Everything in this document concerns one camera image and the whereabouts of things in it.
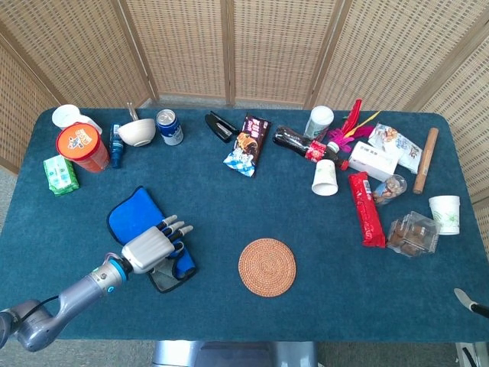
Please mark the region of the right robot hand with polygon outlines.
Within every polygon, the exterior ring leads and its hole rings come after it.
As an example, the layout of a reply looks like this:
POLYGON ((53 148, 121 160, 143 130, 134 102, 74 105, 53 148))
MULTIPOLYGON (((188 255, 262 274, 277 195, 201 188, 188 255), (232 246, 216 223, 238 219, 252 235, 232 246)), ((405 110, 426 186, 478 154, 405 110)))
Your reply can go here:
POLYGON ((462 289, 455 288, 454 294, 460 303, 472 313, 479 314, 489 319, 489 307, 473 301, 462 289))

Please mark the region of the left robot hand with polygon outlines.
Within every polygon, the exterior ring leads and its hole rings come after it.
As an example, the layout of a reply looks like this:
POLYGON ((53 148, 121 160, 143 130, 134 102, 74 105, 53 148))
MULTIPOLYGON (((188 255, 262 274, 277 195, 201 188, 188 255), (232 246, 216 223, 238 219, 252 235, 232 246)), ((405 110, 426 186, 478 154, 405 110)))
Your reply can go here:
POLYGON ((169 216, 124 245, 121 256, 135 274, 148 273, 168 256, 180 252, 180 240, 192 230, 193 226, 178 221, 177 215, 169 216))

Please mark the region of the grey and blue cloth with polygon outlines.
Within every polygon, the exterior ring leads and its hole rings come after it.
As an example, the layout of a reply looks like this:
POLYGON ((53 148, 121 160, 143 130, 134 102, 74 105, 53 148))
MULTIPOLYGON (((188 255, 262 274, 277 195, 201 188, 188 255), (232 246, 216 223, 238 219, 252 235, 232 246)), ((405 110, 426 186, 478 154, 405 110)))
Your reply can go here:
MULTIPOLYGON (((165 221, 163 213, 143 186, 119 203, 107 216, 112 237, 126 245, 152 226, 165 221)), ((161 293, 170 292, 187 282, 197 272, 197 267, 181 239, 173 242, 176 251, 165 258, 147 275, 152 285, 161 293)))

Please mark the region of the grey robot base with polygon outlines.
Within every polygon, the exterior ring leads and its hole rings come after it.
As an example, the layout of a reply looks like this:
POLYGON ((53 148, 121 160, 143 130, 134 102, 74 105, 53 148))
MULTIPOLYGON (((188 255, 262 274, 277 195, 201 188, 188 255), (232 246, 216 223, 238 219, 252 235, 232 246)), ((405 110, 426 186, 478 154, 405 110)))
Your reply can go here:
POLYGON ((161 340, 151 367, 324 367, 315 342, 161 340))

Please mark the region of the clear plastic cookie box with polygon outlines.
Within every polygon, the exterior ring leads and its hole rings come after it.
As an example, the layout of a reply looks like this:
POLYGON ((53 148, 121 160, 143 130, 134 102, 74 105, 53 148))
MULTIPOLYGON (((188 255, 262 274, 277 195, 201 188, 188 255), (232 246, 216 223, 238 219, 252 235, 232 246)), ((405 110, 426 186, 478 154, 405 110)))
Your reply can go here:
POLYGON ((435 220, 411 211, 391 223, 386 246, 407 257, 433 254, 440 229, 435 220))

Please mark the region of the blue spray bottle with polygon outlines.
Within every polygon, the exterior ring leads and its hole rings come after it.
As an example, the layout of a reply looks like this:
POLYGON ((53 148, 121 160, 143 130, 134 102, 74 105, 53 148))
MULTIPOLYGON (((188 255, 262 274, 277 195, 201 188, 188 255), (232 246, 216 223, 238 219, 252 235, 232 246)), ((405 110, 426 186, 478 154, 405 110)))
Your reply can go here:
POLYGON ((110 160, 112 168, 120 168, 121 167, 121 158, 124 154, 124 142, 121 139, 121 136, 118 132, 120 128, 119 124, 112 124, 110 130, 110 139, 109 139, 109 147, 110 147, 110 160))

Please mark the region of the green tissue pack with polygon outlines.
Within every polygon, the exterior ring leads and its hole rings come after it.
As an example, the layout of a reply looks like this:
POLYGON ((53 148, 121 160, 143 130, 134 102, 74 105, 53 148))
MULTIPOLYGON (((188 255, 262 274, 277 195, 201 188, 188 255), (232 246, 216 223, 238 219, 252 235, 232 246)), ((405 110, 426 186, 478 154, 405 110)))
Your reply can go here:
POLYGON ((79 189, 73 165, 63 155, 57 155, 43 161, 49 190, 55 196, 61 196, 79 189))

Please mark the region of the white bowl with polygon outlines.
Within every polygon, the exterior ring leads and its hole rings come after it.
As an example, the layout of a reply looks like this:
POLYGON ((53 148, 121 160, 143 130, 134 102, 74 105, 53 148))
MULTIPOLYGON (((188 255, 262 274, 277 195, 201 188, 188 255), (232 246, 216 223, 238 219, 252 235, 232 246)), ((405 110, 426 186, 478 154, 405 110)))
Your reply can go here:
POLYGON ((120 126, 118 134, 126 145, 144 146, 153 140, 156 134, 156 124, 153 119, 139 119, 120 126))

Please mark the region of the blue soda can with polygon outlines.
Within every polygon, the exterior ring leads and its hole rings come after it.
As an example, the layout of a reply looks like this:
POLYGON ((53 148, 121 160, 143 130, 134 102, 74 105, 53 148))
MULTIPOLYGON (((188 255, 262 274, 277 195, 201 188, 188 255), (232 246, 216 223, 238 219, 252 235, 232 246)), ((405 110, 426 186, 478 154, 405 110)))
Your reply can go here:
POLYGON ((171 109, 162 109, 156 116, 157 128, 167 145, 178 145, 183 141, 183 130, 176 113, 171 109))

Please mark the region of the clear plastic snack cup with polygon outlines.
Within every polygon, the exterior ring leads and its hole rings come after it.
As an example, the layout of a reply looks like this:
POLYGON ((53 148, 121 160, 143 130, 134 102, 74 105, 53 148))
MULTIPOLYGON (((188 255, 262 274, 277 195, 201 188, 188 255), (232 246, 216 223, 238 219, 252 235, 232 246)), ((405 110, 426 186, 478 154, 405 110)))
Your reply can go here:
POLYGON ((406 189, 407 183, 402 176, 398 174, 390 176, 373 191, 375 205, 383 206, 388 204, 393 199, 402 195, 406 189))

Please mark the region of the white carton box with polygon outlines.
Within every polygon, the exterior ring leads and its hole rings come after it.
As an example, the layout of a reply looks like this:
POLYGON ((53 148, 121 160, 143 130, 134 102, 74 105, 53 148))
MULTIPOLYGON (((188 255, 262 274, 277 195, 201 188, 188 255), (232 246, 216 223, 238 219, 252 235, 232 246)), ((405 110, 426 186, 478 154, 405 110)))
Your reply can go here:
POLYGON ((380 182, 394 175, 398 158, 362 141, 354 146, 348 159, 348 166, 359 172, 366 172, 380 182))

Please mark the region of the cola bottle with red label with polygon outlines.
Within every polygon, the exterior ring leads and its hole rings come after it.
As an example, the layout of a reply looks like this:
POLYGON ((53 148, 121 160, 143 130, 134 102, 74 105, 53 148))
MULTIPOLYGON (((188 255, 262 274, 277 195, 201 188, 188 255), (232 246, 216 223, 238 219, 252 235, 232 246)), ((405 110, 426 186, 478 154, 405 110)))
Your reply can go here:
POLYGON ((341 171, 346 171, 348 168, 348 161, 338 156, 339 146, 333 141, 324 145, 322 142, 307 138, 291 128, 280 125, 274 133, 273 142, 296 152, 314 163, 318 163, 321 160, 330 160, 341 171))

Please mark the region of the colourful feather shuttlecock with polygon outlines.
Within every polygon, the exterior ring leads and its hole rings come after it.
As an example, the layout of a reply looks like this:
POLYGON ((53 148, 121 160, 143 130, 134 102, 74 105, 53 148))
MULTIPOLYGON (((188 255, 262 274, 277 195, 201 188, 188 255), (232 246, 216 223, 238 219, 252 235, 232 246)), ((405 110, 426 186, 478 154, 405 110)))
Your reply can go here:
POLYGON ((335 128, 327 133, 328 141, 335 142, 341 151, 350 152, 350 144, 359 138, 369 137, 374 126, 371 122, 380 114, 380 111, 375 112, 372 116, 359 122, 361 112, 362 99, 356 99, 351 111, 349 112, 343 126, 335 128))

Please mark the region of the white green lidded cup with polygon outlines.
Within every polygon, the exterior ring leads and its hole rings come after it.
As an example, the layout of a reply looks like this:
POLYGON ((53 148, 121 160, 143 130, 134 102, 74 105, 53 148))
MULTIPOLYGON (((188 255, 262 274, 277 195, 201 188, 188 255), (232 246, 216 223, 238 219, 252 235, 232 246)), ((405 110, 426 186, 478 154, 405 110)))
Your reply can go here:
POLYGON ((304 135, 317 141, 326 136, 329 126, 334 120, 334 112, 327 106, 316 106, 311 110, 304 135))

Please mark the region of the white metal frame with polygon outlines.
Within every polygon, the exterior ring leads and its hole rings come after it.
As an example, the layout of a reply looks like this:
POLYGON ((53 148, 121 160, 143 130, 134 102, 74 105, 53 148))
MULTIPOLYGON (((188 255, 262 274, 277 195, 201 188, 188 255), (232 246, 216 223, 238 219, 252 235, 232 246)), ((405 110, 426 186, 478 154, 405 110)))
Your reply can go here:
POLYGON ((456 343, 459 367, 489 367, 489 342, 456 343))

